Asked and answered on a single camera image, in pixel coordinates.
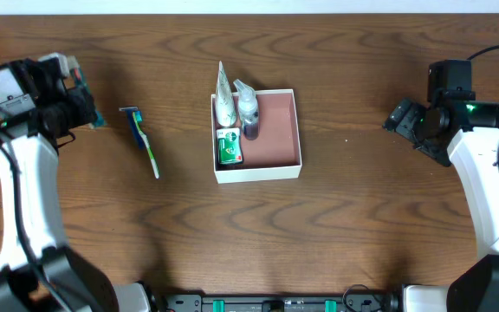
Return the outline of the green toothpaste tube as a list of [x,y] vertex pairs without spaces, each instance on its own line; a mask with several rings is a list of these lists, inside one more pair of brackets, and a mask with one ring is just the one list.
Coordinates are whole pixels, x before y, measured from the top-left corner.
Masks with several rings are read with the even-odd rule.
[[106,122],[103,119],[101,113],[97,110],[94,104],[94,97],[91,90],[87,84],[85,76],[81,70],[81,66],[77,61],[76,57],[70,55],[67,57],[67,63],[69,68],[69,73],[74,80],[75,86],[81,90],[82,96],[84,98],[83,107],[86,110],[87,123],[92,128],[103,127]]

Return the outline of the white cosmetic tube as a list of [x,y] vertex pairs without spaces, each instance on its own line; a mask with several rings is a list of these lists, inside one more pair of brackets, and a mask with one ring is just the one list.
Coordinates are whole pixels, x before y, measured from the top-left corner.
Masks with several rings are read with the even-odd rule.
[[232,127],[237,122],[237,112],[232,96],[230,82],[222,62],[218,63],[215,116],[221,127]]

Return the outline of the green soap packet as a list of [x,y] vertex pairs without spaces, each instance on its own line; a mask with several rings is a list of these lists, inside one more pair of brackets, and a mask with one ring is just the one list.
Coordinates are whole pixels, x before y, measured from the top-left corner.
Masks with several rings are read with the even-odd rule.
[[217,156],[220,165],[234,165],[243,162],[238,127],[221,128],[216,131]]

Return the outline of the clear spray bottle dark liquid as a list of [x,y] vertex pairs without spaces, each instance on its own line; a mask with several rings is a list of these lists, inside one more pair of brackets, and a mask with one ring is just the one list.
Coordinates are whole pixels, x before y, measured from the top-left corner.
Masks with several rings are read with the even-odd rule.
[[255,140],[259,134],[259,106],[256,91],[239,79],[236,79],[233,84],[238,93],[237,108],[243,135],[247,140]]

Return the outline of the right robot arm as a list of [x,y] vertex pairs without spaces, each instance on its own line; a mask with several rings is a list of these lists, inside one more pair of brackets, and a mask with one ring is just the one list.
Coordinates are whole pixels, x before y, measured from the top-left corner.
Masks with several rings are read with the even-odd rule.
[[456,169],[476,235],[476,264],[448,286],[405,286],[401,310],[499,311],[499,104],[403,99],[383,127]]

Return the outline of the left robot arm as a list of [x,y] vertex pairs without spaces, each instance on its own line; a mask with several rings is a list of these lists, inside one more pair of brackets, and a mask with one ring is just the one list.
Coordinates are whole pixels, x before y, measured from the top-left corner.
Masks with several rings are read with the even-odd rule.
[[153,311],[141,282],[115,285],[74,251],[57,191],[59,151],[103,119],[72,55],[0,65],[0,311]]

